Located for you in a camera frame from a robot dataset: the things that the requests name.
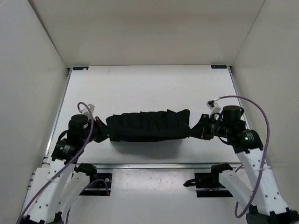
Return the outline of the black pleated skirt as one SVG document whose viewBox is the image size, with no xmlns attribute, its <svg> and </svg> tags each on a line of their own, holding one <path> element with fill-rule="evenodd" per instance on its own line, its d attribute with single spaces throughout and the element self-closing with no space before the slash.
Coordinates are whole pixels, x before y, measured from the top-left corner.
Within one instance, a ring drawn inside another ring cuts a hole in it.
<svg viewBox="0 0 299 224">
<path fill-rule="evenodd" d="M 202 127 L 189 127 L 190 111 L 171 110 L 158 112 L 133 112 L 106 118 L 112 129 L 111 141 L 159 142 L 189 137 L 201 138 Z"/>
</svg>

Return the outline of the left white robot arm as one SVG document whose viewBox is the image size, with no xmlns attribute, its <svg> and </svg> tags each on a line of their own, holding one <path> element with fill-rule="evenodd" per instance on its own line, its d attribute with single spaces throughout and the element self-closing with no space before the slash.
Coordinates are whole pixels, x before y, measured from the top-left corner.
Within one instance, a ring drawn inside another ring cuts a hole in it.
<svg viewBox="0 0 299 224">
<path fill-rule="evenodd" d="M 77 164 L 78 158 L 88 143 L 103 142 L 110 131 L 99 117 L 73 115 L 52 152 L 46 183 L 23 209 L 17 223 L 64 224 L 68 210 L 81 192 L 101 181 L 97 168 L 88 163 Z"/>
</svg>

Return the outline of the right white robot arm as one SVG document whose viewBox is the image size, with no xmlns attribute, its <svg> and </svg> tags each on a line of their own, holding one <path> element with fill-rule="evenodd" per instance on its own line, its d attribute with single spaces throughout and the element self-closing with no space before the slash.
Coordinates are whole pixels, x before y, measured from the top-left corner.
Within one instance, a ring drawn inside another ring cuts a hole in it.
<svg viewBox="0 0 299 224">
<path fill-rule="evenodd" d="M 291 210 L 282 198 L 274 174 L 265 161 L 266 148 L 258 133 L 246 128 L 241 119 L 243 113 L 243 108 L 228 105 L 221 112 L 202 114 L 191 129 L 191 136 L 201 140 L 218 137 L 232 146 L 251 188 L 228 163 L 213 165 L 207 176 L 188 180 L 184 186 L 199 187 L 204 182 L 213 185 L 213 190 L 224 187 L 244 208 L 249 224 L 295 224 L 299 221 L 299 213 Z"/>
</svg>

